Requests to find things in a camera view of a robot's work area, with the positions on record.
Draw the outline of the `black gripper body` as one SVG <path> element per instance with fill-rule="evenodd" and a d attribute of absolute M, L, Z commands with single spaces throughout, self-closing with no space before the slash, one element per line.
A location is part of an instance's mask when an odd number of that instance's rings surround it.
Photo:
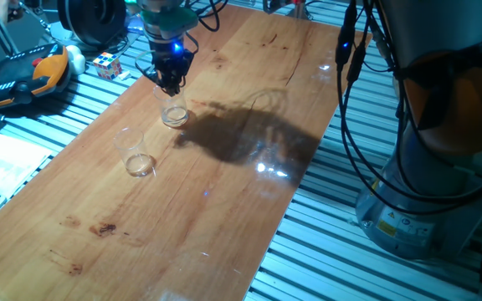
<path fill-rule="evenodd" d="M 187 75 L 194 53 L 184 48 L 183 39 L 152 41 L 152 63 L 162 74 Z"/>

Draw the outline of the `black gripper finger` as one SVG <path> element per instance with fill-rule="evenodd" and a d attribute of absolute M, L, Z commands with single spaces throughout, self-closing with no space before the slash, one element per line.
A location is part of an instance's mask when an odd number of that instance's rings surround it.
<path fill-rule="evenodd" d="M 172 92 L 172 72 L 170 70 L 157 70 L 158 73 L 158 86 L 165 93 Z"/>
<path fill-rule="evenodd" d="M 185 74 L 183 70 L 176 69 L 172 72 L 171 95 L 177 95 L 185 85 Z"/>

